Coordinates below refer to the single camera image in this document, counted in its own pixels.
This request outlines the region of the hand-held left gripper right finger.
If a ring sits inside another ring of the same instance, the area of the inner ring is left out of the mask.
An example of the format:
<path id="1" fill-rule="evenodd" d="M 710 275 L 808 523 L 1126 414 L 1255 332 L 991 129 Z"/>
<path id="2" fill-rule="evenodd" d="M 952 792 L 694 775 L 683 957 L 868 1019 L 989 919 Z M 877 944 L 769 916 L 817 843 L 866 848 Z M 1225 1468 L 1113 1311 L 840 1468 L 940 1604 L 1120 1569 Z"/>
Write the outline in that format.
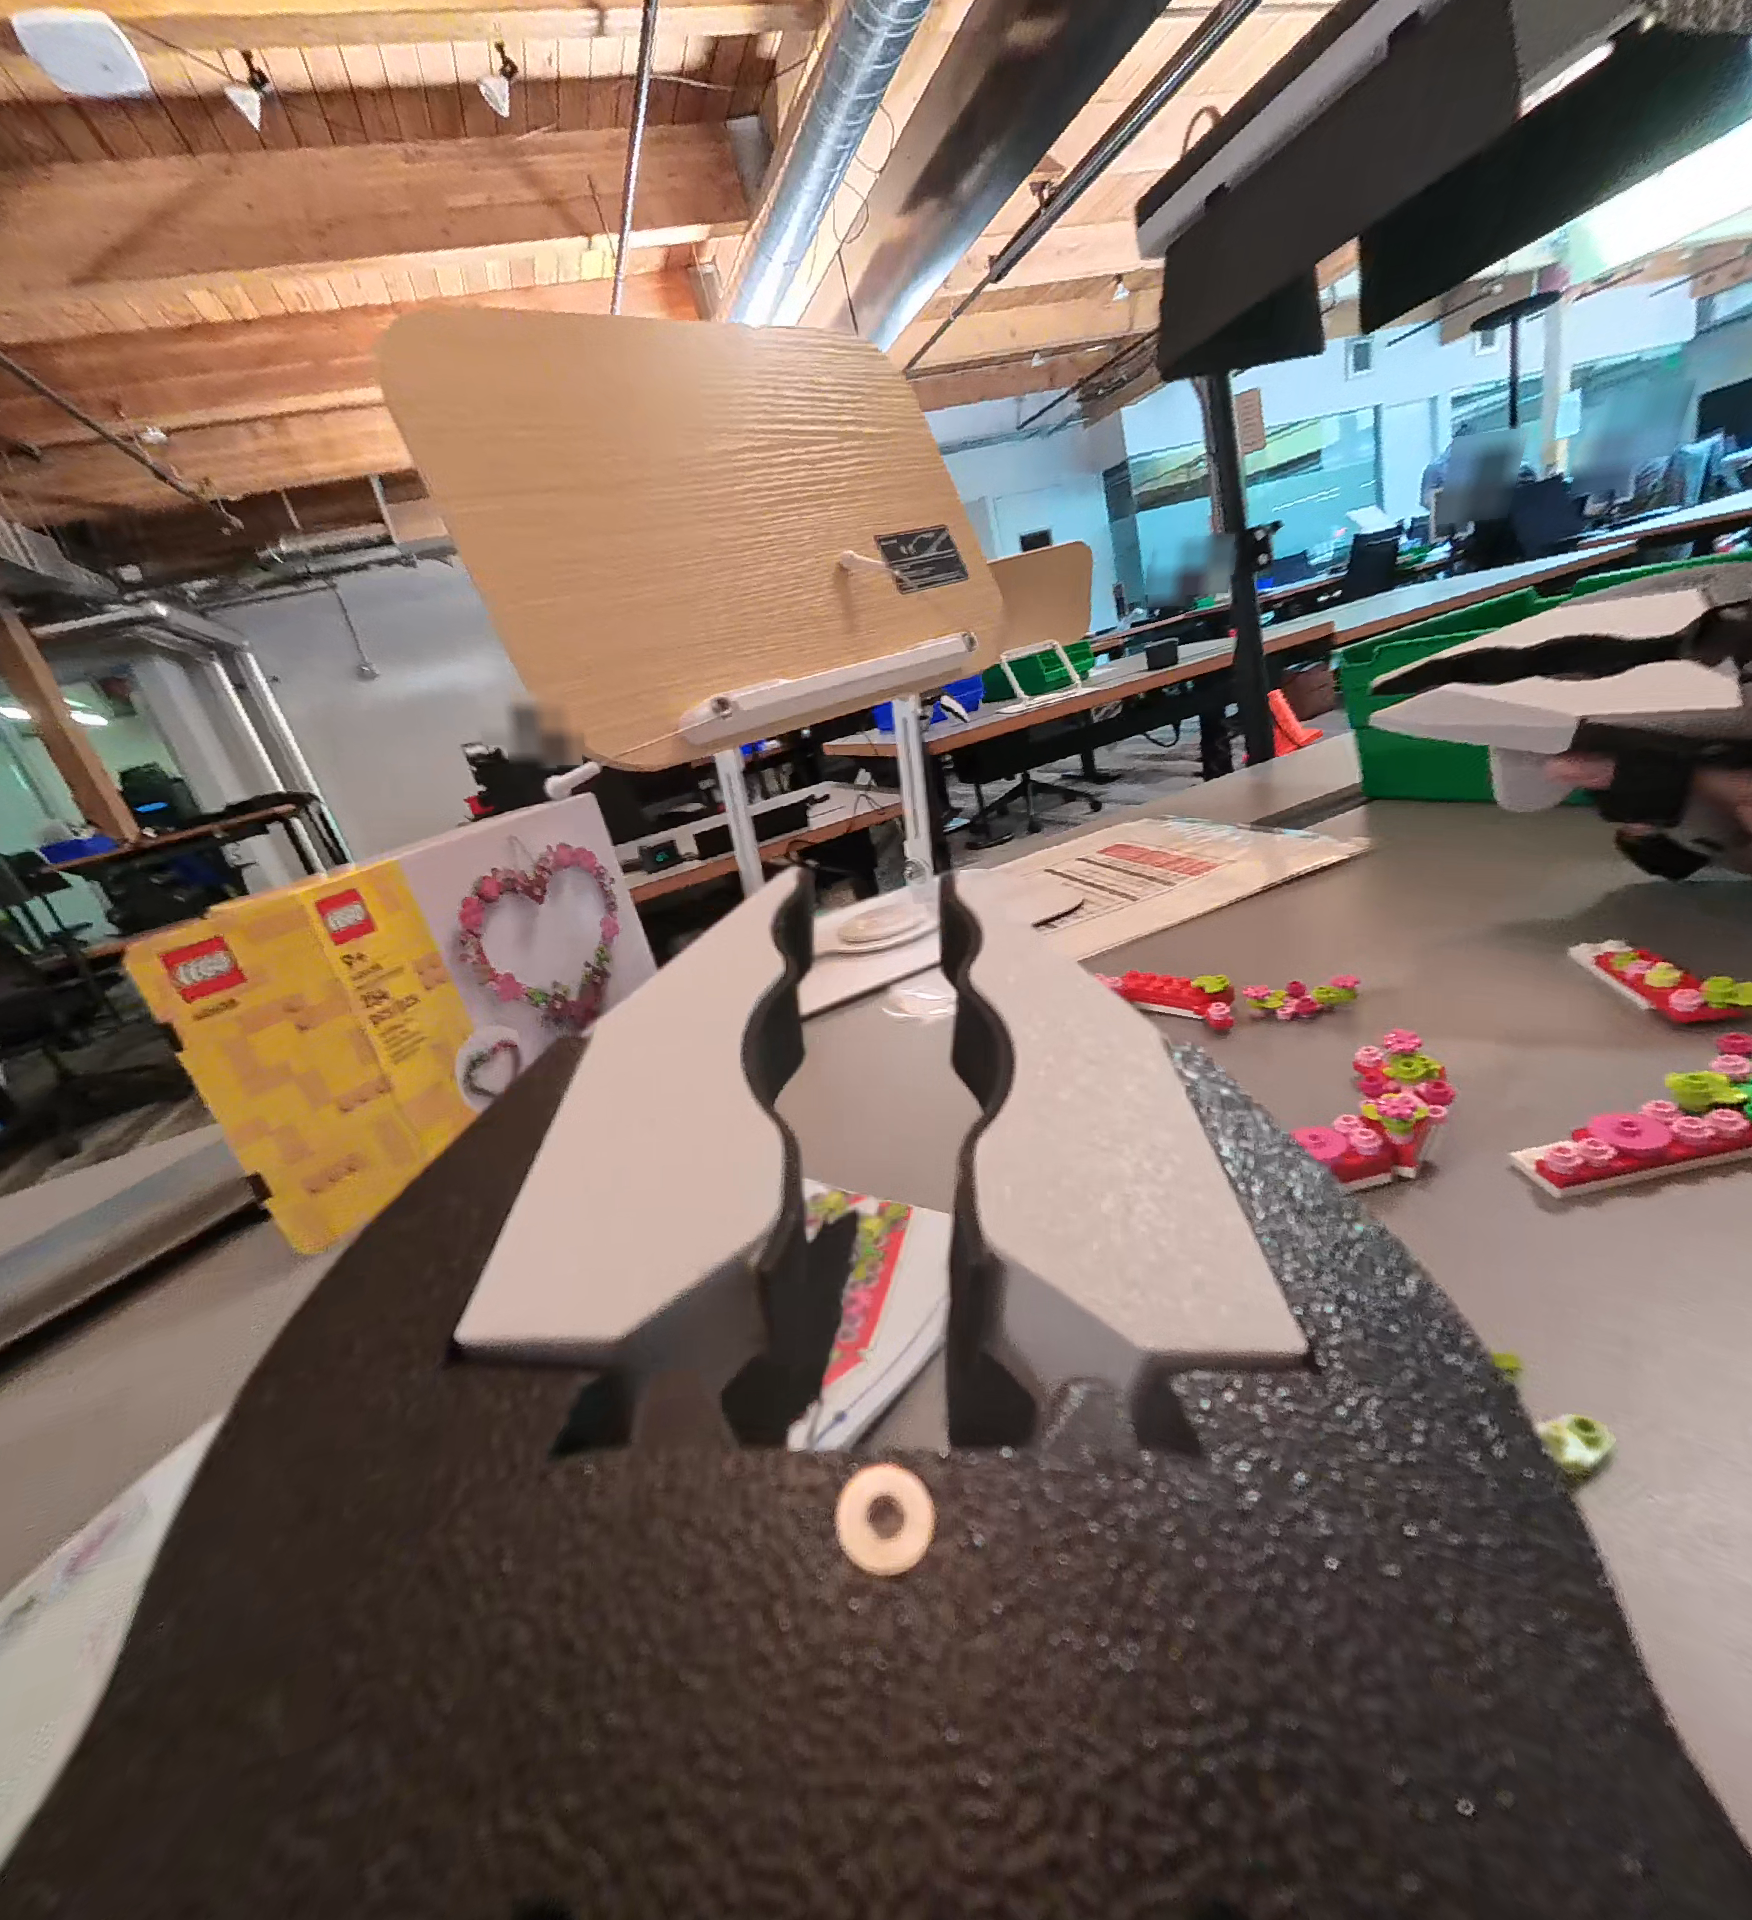
<path id="1" fill-rule="evenodd" d="M 1306 1377 L 1308 1340 L 1166 1045 L 991 876 L 945 876 L 960 1142 L 945 1425 L 1028 1450 L 1086 1401 L 1123 1449 L 1195 1450 L 1174 1382 Z"/>

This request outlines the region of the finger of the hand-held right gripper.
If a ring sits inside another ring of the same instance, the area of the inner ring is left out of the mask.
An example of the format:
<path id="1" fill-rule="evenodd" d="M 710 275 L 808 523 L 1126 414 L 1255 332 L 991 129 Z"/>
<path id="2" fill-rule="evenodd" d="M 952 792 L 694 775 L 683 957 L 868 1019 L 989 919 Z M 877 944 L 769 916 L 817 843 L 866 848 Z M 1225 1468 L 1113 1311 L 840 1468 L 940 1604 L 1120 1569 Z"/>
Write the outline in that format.
<path id="1" fill-rule="evenodd" d="M 1518 666 L 1509 678 L 1487 678 L 1486 659 L 1440 658 L 1436 678 L 1406 689 L 1408 672 L 1377 689 L 1377 732 L 1481 748 L 1494 805 L 1506 812 L 1549 810 L 1569 784 L 1549 772 L 1559 756 L 1595 755 L 1579 736 L 1603 726 L 1626 732 L 1676 732 L 1678 723 L 1722 729 L 1742 708 L 1731 672 L 1696 661 L 1661 659 L 1596 678 L 1544 676 Z"/>
<path id="2" fill-rule="evenodd" d="M 1405 700 L 1446 688 L 1613 678 L 1680 659 L 1709 617 L 1711 601 L 1702 589 L 1577 599 L 1399 666 L 1378 676 L 1372 689 L 1382 700 Z"/>

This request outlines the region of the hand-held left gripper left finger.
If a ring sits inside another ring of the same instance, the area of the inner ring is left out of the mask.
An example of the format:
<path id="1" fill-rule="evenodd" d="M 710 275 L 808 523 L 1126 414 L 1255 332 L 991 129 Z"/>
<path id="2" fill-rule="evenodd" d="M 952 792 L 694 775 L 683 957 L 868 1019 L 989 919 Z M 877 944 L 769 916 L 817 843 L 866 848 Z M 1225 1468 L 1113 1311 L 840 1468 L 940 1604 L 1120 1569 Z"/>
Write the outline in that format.
<path id="1" fill-rule="evenodd" d="M 843 1277 L 810 1270 L 799 1149 L 814 890 L 744 900 L 601 1019 L 479 1281 L 457 1357 L 548 1363 L 631 1398 L 687 1375 L 732 1429 L 788 1429 L 822 1385 Z"/>

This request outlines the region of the red lego brick with flowers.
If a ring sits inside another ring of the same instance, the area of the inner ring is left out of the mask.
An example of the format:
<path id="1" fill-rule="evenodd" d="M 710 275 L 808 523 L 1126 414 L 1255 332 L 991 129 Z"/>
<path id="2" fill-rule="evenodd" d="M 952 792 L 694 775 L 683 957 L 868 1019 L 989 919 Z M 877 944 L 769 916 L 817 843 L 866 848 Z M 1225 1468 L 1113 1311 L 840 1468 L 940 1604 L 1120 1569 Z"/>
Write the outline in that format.
<path id="1" fill-rule="evenodd" d="M 1221 972 L 1098 972 L 1097 978 L 1129 1006 L 1177 1020 L 1200 1020 L 1212 1033 L 1237 1022 L 1236 989 Z"/>

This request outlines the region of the lego instruction booklet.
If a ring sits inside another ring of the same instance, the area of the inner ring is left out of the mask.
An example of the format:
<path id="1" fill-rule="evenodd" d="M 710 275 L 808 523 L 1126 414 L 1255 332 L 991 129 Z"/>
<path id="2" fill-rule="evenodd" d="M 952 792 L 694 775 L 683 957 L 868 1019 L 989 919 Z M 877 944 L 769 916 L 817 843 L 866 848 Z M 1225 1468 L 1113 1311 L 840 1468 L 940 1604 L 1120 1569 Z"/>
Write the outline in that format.
<path id="1" fill-rule="evenodd" d="M 944 1213 L 803 1186 L 808 1243 L 855 1226 L 840 1326 L 822 1383 L 788 1429 L 792 1452 L 861 1440 L 942 1349 L 952 1224 Z M 45 1655 L 50 1680 L 105 1682 L 161 1548 L 219 1420 L 196 1429 L 0 1600 L 0 1675 Z"/>

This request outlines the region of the stacked pink flower lego piece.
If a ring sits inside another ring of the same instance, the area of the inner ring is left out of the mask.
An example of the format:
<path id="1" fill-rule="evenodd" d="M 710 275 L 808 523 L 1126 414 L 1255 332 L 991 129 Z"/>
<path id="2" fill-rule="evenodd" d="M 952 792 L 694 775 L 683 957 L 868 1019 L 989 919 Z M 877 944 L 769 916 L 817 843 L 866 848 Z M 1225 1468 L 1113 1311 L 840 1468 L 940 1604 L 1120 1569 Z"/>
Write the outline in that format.
<path id="1" fill-rule="evenodd" d="M 1392 1026 L 1352 1054 L 1354 1104 L 1289 1139 L 1343 1193 L 1412 1184 L 1447 1130 L 1457 1090 L 1410 1026 Z"/>

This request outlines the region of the small red LEGO strip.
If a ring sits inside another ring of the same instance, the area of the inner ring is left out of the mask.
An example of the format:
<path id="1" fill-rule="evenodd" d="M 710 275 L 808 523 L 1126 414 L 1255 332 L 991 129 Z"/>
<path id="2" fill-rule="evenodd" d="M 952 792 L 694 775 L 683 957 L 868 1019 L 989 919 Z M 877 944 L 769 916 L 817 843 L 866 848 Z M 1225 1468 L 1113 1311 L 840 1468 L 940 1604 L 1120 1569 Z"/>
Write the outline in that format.
<path id="1" fill-rule="evenodd" d="M 1752 978 L 1691 972 L 1653 948 L 1590 942 L 1567 948 L 1582 972 L 1632 1006 L 1671 1025 L 1727 1025 L 1752 1019 Z"/>

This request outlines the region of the yellow lego set box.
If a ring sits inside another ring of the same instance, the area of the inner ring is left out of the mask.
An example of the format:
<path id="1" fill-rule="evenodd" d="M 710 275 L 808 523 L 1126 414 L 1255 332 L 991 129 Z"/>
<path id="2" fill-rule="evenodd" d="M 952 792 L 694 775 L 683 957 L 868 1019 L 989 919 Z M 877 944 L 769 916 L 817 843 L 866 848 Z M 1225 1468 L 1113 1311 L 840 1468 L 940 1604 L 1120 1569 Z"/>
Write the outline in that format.
<path id="1" fill-rule="evenodd" d="M 359 1232 L 655 972 L 586 789 L 214 905 L 125 963 L 302 1256 Z"/>

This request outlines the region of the long red LEGO strip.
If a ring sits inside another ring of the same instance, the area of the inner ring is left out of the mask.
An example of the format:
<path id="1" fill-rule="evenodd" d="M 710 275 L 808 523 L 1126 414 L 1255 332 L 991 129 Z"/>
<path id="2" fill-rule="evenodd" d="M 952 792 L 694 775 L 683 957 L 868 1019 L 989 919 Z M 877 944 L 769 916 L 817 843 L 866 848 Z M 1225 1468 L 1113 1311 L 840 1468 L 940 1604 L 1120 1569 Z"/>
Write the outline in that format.
<path id="1" fill-rule="evenodd" d="M 1509 1166 L 1558 1202 L 1752 1166 L 1752 1030 L 1725 1033 L 1703 1068 L 1669 1074 L 1655 1098 L 1512 1152 Z"/>

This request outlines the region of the green plastic bin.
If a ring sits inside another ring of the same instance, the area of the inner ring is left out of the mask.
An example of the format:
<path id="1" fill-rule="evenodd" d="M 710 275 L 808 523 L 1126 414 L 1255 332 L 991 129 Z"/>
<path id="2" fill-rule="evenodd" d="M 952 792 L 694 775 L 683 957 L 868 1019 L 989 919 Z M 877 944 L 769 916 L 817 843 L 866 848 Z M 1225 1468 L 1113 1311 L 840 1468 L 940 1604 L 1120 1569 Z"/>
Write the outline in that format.
<path id="1" fill-rule="evenodd" d="M 1382 707 L 1382 699 L 1378 699 L 1372 689 L 1372 684 L 1378 676 L 1399 666 L 1427 659 L 1460 642 L 1476 639 L 1487 632 L 1535 615 L 1537 611 L 1562 609 L 1573 604 L 1577 593 L 1590 592 L 1601 581 L 1629 584 L 1645 574 L 1664 573 L 1676 566 L 1706 566 L 1742 561 L 1752 561 L 1752 547 L 1725 556 L 1706 556 L 1699 561 L 1682 561 L 1672 564 L 1599 573 L 1574 584 L 1562 593 L 1512 589 L 1497 593 L 1487 601 L 1442 611 L 1416 620 L 1415 623 L 1392 633 L 1375 636 L 1346 645 L 1337 658 L 1337 679 L 1346 716 L 1352 726 L 1364 792 L 1372 798 L 1391 800 L 1492 800 L 1487 755 L 1481 748 L 1372 731 L 1370 719 Z"/>

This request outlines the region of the black light stand pole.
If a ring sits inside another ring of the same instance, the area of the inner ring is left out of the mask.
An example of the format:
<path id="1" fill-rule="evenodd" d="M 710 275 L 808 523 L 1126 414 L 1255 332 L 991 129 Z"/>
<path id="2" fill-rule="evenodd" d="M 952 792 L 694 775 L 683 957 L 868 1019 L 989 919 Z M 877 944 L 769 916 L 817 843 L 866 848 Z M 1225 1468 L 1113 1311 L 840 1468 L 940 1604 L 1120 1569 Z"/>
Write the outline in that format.
<path id="1" fill-rule="evenodd" d="M 1237 426 L 1232 378 L 1225 372 L 1204 374 L 1194 382 L 1204 419 L 1204 448 L 1210 473 L 1210 507 L 1216 540 L 1227 566 L 1227 605 L 1233 632 L 1236 712 L 1241 726 L 1247 767 L 1274 758 L 1270 670 L 1263 645 L 1263 620 L 1257 601 L 1257 537 L 1247 524 L 1244 449 Z"/>

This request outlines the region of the black overhead light panels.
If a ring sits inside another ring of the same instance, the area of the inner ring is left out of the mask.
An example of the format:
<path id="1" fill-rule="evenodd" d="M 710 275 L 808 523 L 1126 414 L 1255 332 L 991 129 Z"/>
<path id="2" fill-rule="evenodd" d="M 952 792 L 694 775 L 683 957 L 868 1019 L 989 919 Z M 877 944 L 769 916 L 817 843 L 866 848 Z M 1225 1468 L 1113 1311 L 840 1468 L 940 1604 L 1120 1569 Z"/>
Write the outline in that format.
<path id="1" fill-rule="evenodd" d="M 1752 4 L 1337 4 L 1135 210 L 1172 386 L 1372 332 L 1752 120 Z"/>

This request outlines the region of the small wooden book stand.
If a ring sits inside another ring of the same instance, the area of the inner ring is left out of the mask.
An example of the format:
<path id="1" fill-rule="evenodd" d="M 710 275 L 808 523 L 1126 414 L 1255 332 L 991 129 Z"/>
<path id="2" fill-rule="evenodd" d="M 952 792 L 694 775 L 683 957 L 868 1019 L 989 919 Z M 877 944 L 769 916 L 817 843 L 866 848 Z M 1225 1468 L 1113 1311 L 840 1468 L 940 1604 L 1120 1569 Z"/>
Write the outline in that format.
<path id="1" fill-rule="evenodd" d="M 1088 636 L 1094 555 L 1069 540 L 989 561 L 1001 598 L 1000 659 L 1042 645 L 1069 647 Z"/>

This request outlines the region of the large wooden book stand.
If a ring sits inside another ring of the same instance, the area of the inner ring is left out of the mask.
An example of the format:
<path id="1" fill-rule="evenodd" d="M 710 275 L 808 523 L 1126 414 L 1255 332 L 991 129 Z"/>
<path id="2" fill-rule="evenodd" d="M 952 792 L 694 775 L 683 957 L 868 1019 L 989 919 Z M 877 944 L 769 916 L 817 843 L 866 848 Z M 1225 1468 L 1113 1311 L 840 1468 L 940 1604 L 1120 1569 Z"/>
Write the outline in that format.
<path id="1" fill-rule="evenodd" d="M 711 758 L 748 892 L 746 745 L 888 704 L 905 888 L 929 908 L 919 699 L 1004 604 L 911 386 L 802 326 L 431 306 L 382 403 L 539 721 L 585 758 Z"/>

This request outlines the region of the silver ventilation duct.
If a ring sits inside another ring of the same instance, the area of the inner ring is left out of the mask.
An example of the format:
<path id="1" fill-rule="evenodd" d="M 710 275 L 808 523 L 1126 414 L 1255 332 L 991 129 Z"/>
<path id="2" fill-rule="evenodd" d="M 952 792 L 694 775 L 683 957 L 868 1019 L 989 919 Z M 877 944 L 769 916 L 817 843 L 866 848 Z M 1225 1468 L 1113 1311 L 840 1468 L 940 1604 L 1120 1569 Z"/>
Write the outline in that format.
<path id="1" fill-rule="evenodd" d="M 833 4 L 718 317 L 895 349 L 1162 10 Z"/>

